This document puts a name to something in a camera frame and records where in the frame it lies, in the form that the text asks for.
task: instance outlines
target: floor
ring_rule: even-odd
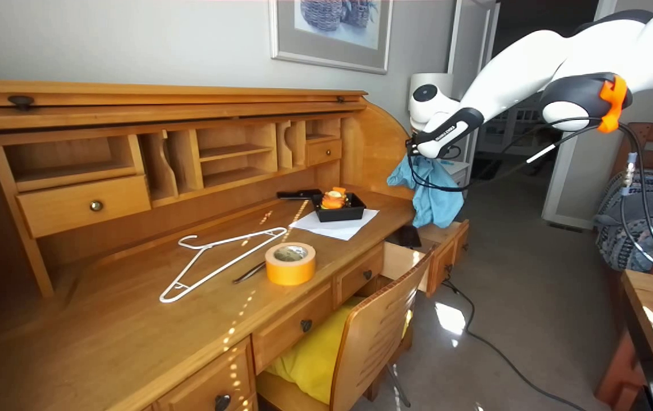
[[[615,322],[594,235],[541,220],[548,169],[501,178],[505,169],[467,196],[469,241],[450,275],[456,291],[415,302],[400,382],[415,411],[605,411],[594,391]],[[469,321],[467,331],[443,330],[435,313]],[[386,383],[355,406],[389,409],[409,406]]]

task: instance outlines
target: roll-top desk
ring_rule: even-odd
[[[380,273],[410,192],[403,131],[362,92],[0,83],[0,409],[258,409],[254,375]],[[183,235],[288,227],[276,192],[344,185],[379,210],[305,286],[158,294]],[[467,225],[432,234],[432,292]]]

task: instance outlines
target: chair back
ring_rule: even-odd
[[[329,409],[352,409],[389,364],[426,266],[428,253],[394,284],[354,307],[341,330]]]

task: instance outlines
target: hanger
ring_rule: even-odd
[[[194,292],[199,286],[208,284],[210,280],[218,277],[224,270],[233,267],[235,262],[240,262],[241,259],[255,253],[258,249],[276,243],[279,237],[283,237],[288,232],[283,227],[276,229],[266,229],[266,232],[254,232],[246,235],[235,235],[235,237],[226,237],[226,241],[216,241],[216,243],[206,243],[206,244],[192,244],[196,241],[196,235],[184,235],[177,241],[177,244],[183,249],[192,249],[196,252],[189,262],[181,270],[181,275],[175,275],[175,280],[163,287],[163,292],[159,294],[159,303],[173,303],[177,300],[183,300],[184,294]],[[235,257],[233,261],[218,266],[216,270],[208,273],[206,277],[200,277],[196,284],[186,286],[183,284],[183,277],[192,270],[192,266],[210,249],[222,246],[222,244],[230,244],[230,243],[246,243],[251,237],[266,237],[264,243],[246,249],[244,253]]]

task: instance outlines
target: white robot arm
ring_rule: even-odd
[[[541,93],[541,116],[557,131],[619,129],[631,93],[653,90],[653,15],[612,15],[576,36],[531,33],[493,58],[461,100],[434,84],[410,96],[410,152],[437,158],[454,139],[510,106]]]

